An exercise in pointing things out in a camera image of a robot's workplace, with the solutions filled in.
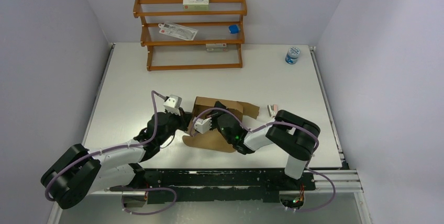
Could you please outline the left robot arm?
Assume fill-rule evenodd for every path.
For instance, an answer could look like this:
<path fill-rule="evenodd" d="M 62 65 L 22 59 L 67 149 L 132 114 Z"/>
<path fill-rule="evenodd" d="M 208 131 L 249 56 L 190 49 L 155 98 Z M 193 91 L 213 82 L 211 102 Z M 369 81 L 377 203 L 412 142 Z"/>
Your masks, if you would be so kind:
<path fill-rule="evenodd" d="M 154 157 L 177 130 L 187 131 L 192 118 L 191 112 L 158 112 L 125 143 L 97 150 L 74 144 L 43 174 L 40 183 L 62 209 L 110 187 L 139 190 L 145 184 L 140 163 Z"/>

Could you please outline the brown cardboard box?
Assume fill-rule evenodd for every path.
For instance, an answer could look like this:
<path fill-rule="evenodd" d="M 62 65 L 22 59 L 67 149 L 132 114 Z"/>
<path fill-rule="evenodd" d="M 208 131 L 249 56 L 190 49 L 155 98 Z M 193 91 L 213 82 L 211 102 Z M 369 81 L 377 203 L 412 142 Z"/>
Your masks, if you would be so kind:
<path fill-rule="evenodd" d="M 259 106 L 251 103 L 208 97 L 196 97 L 192 110 L 191 136 L 183 136 L 184 144 L 192 148 L 233 153 L 236 150 L 217 129 L 218 118 L 224 116 L 233 122 L 244 116 L 257 119 Z"/>

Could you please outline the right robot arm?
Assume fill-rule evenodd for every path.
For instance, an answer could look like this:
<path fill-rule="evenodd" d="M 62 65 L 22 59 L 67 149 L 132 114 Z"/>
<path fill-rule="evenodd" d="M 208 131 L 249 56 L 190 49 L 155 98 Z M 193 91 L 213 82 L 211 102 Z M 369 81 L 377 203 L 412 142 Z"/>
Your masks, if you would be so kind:
<path fill-rule="evenodd" d="M 217 102 L 207 116 L 210 129 L 216 129 L 237 152 L 247 155 L 275 145 L 288 154 L 283 184 L 296 189 L 303 181 L 303 172 L 319 146 L 320 127 L 286 110 L 279 110 L 274 119 L 256 129 L 248 129 L 222 103 Z"/>

